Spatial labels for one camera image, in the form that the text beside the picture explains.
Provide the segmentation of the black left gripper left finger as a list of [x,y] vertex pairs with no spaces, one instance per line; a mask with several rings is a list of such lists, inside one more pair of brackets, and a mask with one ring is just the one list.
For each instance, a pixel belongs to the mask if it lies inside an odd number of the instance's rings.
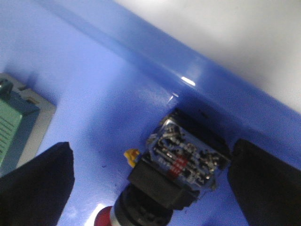
[[59,142],[0,179],[2,226],[55,226],[75,182],[68,142]]

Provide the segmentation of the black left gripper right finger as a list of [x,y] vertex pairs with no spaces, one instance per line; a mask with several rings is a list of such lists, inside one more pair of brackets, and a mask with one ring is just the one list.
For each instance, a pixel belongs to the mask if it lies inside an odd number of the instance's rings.
[[235,143],[228,180],[250,226],[301,224],[301,172],[240,139]]

